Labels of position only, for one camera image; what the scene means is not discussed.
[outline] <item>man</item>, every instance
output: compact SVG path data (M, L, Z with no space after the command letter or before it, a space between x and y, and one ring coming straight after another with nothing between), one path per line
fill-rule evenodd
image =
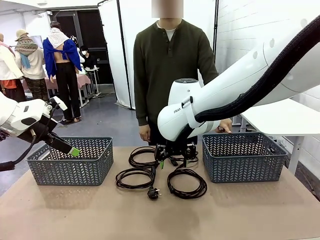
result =
M80 47L81 53L84 56L84 64L83 66L85 68L90 68L93 69L95 66L97 66L98 62L97 62L97 58L92 55L91 53L89 53L89 50L86 46L82 46Z
M44 51L28 36L24 29L16 31L15 62L22 71L33 99L49 101L45 81Z
M45 69L51 82L56 75L60 99L67 106L62 123L76 123L81 118L77 81L81 66L77 46L61 31L59 22L52 21L50 27L48 38L43 41Z
M139 134L152 146L166 144L157 120L160 111L168 105L172 83L181 78L198 79L198 69L204 84L218 76L206 34L181 18L183 0L157 2L160 20L136 36L133 50ZM222 120L220 127L231 133L231 120ZM191 141L197 143L197 137Z
M17 102L26 100L25 91L20 78L23 73L15 61L15 53L4 44L4 35L0 33L0 85L2 92Z

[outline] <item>white jacket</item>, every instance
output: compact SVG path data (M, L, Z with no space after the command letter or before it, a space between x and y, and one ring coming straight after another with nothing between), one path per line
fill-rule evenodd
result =
M20 53L15 51L15 62L23 75L28 79L44 79L46 77L43 64L45 64L44 51L38 47L33 53L28 56L30 68L25 68L21 62Z
M23 76L16 64L15 56L5 46L0 46L0 80L19 79Z

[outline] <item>beige hat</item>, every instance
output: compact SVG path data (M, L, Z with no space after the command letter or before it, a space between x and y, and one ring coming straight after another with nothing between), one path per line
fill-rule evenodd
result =
M18 31L16 31L16 41L18 41L18 39L23 35L23 34L29 34L26 30L24 29L19 29Z

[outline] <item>hand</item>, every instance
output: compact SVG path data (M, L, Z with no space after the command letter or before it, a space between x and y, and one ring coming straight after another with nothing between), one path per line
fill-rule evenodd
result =
M232 121L230 118L223 119L220 121L219 127L215 130L216 133L228 133L232 134Z
M150 143L150 127L149 125L144 125L144 126L139 126L139 134L140 134L140 138L143 141L146 141L148 143Z

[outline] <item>white scarf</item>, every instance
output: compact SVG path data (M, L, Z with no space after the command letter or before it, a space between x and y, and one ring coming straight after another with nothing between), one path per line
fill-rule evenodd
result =
M56 49L61 44L63 44L69 38L60 29L53 27L48 35L48 40L52 46Z

